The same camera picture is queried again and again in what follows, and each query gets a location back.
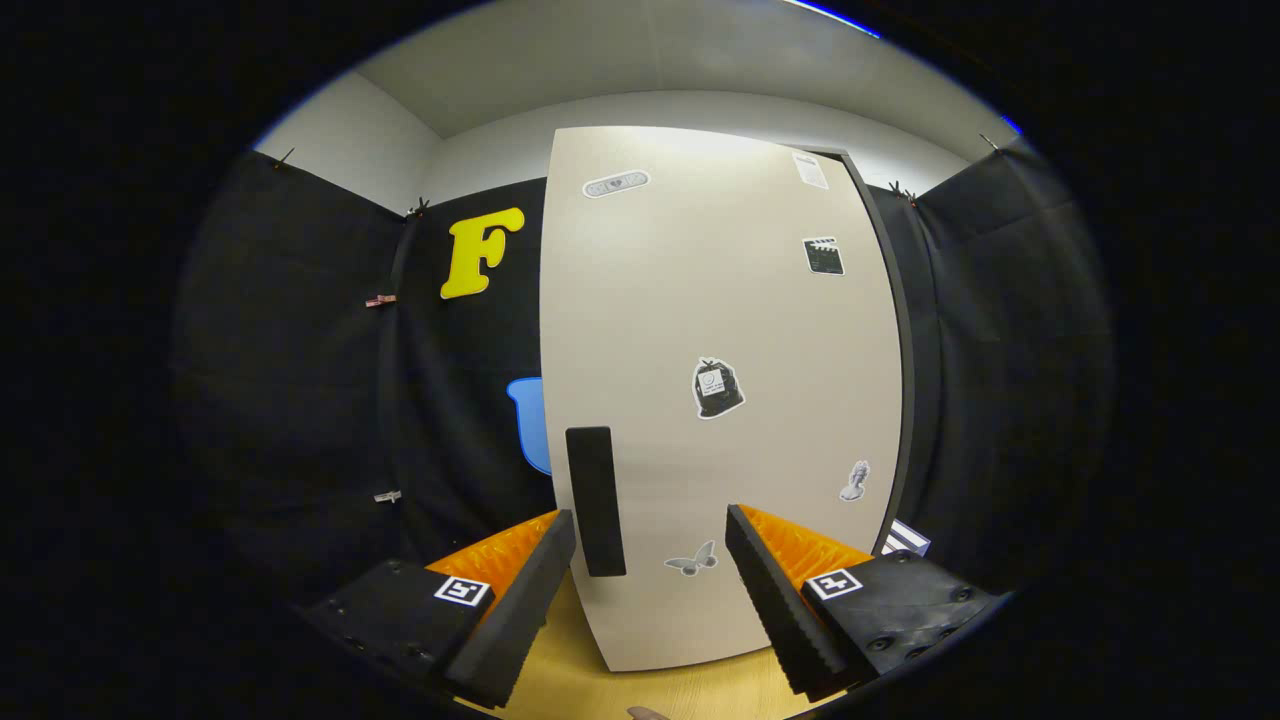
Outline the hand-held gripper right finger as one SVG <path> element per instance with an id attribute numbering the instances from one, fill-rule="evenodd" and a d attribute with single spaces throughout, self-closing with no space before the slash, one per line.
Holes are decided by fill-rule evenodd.
<path id="1" fill-rule="evenodd" d="M 897 678 L 1004 606 L 913 550 L 872 556 L 744 503 L 724 543 L 794 693 L 822 701 Z"/>

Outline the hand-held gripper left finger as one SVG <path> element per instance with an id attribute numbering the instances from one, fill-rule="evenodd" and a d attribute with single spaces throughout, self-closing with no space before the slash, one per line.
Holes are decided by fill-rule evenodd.
<path id="1" fill-rule="evenodd" d="M 300 615 L 398 685 L 498 708 L 575 550 L 573 514 L 557 509 L 428 565 L 388 559 Z"/>

